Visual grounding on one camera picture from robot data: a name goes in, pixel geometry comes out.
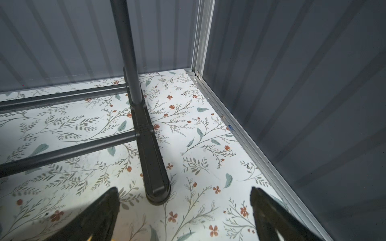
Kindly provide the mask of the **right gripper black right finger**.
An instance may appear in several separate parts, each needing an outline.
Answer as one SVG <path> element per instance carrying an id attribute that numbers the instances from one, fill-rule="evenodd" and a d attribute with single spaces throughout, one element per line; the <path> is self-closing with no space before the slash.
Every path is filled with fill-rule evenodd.
<path id="1" fill-rule="evenodd" d="M 261 188 L 252 187 L 250 204 L 260 241 L 321 240 Z"/>

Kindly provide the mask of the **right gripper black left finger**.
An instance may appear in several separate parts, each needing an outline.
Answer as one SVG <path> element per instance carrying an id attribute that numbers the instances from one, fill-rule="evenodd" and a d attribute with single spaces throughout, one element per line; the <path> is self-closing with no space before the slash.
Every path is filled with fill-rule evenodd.
<path id="1" fill-rule="evenodd" d="M 112 187 L 47 241 L 110 241 L 120 209 L 119 192 Z"/>

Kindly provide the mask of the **black clothes rack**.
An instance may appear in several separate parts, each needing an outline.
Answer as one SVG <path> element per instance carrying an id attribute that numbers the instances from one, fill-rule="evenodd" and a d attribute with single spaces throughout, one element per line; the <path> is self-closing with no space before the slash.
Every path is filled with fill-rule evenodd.
<path id="1" fill-rule="evenodd" d="M 171 183 L 166 173 L 155 130 L 151 122 L 138 77 L 127 2 L 111 1 L 110 3 L 121 54 L 123 56 L 124 84 L 120 84 L 117 87 L 104 86 L 2 101 L 1 111 L 9 112 L 11 110 L 22 110 L 48 104 L 72 102 L 87 97 L 102 97 L 126 91 L 128 93 L 134 130 L 44 154 L 34 154 L 18 161 L 1 164 L 1 177 L 4 178 L 99 150 L 136 141 L 146 197 L 151 204 L 162 205 L 166 203 L 170 197 Z"/>

